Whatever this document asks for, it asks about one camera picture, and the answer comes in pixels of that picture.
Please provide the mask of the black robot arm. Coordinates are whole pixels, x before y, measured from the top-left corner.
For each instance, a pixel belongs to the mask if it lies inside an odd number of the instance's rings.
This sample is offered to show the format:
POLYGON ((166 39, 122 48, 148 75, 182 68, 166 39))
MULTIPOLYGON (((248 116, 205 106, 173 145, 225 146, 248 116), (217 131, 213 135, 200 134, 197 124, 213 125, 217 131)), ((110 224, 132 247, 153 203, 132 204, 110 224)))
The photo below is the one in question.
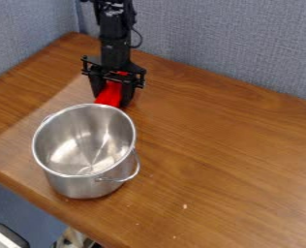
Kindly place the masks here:
POLYGON ((133 28, 132 0, 80 0, 93 5, 100 27, 100 55, 81 56, 81 74, 88 77, 96 104, 124 108, 134 90, 145 86, 146 70, 130 61, 130 50, 142 43, 133 28))

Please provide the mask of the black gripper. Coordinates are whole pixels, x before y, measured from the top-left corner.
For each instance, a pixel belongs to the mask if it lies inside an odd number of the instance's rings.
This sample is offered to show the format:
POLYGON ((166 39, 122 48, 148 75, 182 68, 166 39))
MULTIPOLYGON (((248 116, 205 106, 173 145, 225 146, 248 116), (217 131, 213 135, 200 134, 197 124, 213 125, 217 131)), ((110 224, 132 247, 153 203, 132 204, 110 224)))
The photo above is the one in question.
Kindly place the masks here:
POLYGON ((145 86, 146 70, 132 62, 126 62, 120 68, 104 66, 100 56, 82 55, 81 74, 89 78, 93 97, 97 97, 106 85, 106 79, 121 82, 120 105, 126 107, 137 88, 145 86))

